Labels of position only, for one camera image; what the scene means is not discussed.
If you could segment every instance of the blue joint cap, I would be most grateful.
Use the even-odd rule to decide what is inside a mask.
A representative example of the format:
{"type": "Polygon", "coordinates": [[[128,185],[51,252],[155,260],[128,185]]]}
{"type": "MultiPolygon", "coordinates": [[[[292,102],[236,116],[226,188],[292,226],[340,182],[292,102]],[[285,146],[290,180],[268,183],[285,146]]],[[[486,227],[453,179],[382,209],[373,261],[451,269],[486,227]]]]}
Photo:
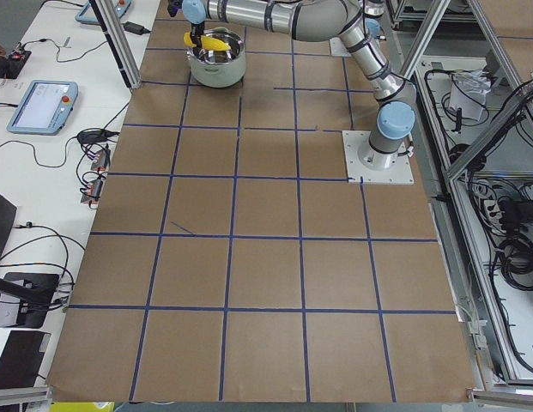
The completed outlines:
{"type": "Polygon", "coordinates": [[[415,112],[407,103],[392,101],[380,108],[377,126],[384,137],[399,140],[406,137],[415,125],[415,112]]]}
{"type": "Polygon", "coordinates": [[[366,26],[371,32],[371,35],[376,39],[380,36],[380,23],[375,19],[366,18],[366,26]]]}
{"type": "Polygon", "coordinates": [[[182,12],[186,20],[193,24],[200,24],[207,20],[207,10],[201,0],[184,0],[182,12]]]}

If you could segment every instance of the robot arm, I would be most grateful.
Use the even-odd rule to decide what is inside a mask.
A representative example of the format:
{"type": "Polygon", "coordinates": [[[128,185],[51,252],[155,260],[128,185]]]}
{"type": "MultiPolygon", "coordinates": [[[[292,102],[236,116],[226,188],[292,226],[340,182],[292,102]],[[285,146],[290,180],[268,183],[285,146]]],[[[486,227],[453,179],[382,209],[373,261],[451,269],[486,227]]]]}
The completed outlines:
{"type": "MultiPolygon", "coordinates": [[[[392,73],[391,64],[371,33],[363,30],[361,0],[307,0],[283,3],[277,0],[169,0],[169,13],[178,8],[195,27],[214,21],[285,33],[300,41],[326,41],[338,37],[372,84],[380,104],[377,128],[363,148],[363,161],[374,170],[391,166],[402,140],[415,123],[415,88],[392,73]]],[[[377,12],[382,0],[368,0],[377,12]]]]}

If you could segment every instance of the metal pot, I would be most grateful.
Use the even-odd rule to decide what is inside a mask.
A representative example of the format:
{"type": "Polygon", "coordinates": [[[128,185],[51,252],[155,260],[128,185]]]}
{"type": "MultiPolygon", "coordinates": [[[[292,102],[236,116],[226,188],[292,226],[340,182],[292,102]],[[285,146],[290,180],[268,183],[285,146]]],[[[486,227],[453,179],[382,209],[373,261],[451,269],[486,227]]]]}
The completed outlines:
{"type": "Polygon", "coordinates": [[[207,51],[188,48],[188,60],[195,79],[211,88],[227,88],[239,82],[245,74],[245,45],[236,34],[224,27],[206,30],[206,36],[230,45],[229,51],[207,51]]]}

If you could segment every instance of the gray floor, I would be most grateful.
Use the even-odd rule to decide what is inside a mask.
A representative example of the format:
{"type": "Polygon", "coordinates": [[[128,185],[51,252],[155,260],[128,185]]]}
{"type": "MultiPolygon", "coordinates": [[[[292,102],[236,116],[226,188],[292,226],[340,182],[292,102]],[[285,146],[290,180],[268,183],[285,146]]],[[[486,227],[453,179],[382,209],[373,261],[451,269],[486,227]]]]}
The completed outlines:
{"type": "MultiPolygon", "coordinates": [[[[7,49],[13,48],[33,21],[42,0],[0,0],[0,43],[7,49]]],[[[54,7],[72,7],[55,5],[54,7]]],[[[428,47],[427,54],[453,56],[483,56],[488,50],[486,42],[478,33],[469,33],[465,29],[467,39],[456,41],[455,28],[449,28],[449,34],[439,33],[428,47]]],[[[402,48],[407,51],[415,37],[412,30],[397,32],[402,48]]],[[[295,404],[295,403],[172,403],[159,405],[152,403],[119,404],[118,412],[346,412],[354,411],[353,405],[333,404],[295,404]]],[[[359,404],[359,412],[476,412],[480,406],[476,404],[442,405],[425,404],[359,404]]],[[[517,412],[518,409],[482,408],[482,411],[517,412]]]]}

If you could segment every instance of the tablet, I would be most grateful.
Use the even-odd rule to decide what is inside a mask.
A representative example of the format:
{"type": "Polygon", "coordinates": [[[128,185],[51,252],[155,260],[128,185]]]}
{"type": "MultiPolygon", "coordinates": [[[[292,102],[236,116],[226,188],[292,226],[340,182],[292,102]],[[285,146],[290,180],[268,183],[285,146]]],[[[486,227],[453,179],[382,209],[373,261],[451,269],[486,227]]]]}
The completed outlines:
{"type": "MultiPolygon", "coordinates": [[[[112,3],[116,14],[121,18],[129,9],[132,0],[112,0],[112,3]]],[[[76,20],[82,24],[98,24],[96,15],[94,15],[93,8],[89,2],[77,13],[76,20]]]]}
{"type": "Polygon", "coordinates": [[[12,133],[54,135],[64,126],[77,99],[77,84],[34,80],[7,126],[12,133]]]}

